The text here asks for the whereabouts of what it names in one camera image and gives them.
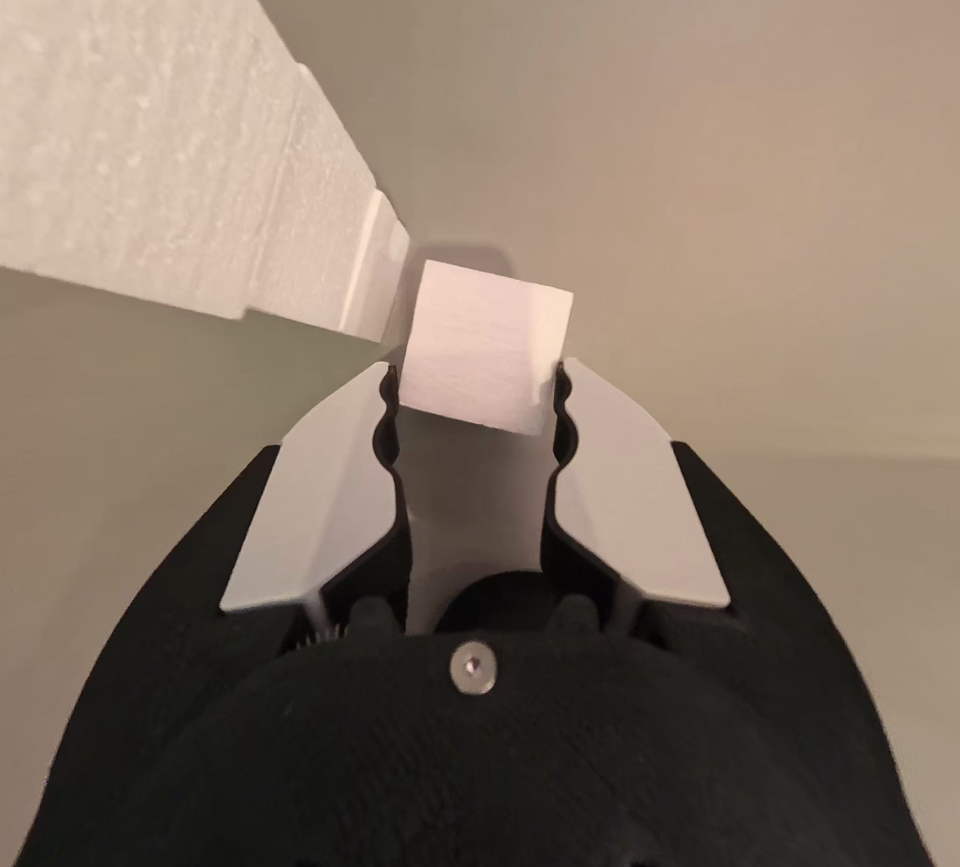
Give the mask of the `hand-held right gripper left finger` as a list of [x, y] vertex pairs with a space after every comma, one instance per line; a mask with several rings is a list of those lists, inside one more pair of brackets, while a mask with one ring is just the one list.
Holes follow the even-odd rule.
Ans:
[[226, 583], [223, 613], [301, 608], [318, 634], [384, 600], [406, 624], [413, 548], [402, 479], [397, 369], [370, 365], [281, 441]]

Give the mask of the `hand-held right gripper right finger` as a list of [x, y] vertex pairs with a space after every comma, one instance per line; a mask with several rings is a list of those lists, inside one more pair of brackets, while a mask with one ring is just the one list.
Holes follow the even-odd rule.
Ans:
[[731, 595], [669, 434], [642, 405], [568, 357], [557, 368], [541, 569], [630, 633], [647, 602], [723, 611]]

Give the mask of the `white hard foam cube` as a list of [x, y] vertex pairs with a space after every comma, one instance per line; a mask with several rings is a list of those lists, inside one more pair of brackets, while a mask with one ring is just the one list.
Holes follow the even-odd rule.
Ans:
[[391, 316], [410, 236], [389, 198], [376, 189], [361, 230], [338, 330], [380, 342]]
[[400, 405], [542, 434], [573, 300], [560, 288], [427, 260], [399, 377]]
[[258, 0], [1, 0], [2, 267], [248, 305], [299, 71]]
[[313, 73], [303, 64], [297, 70], [246, 306], [339, 331], [376, 180]]

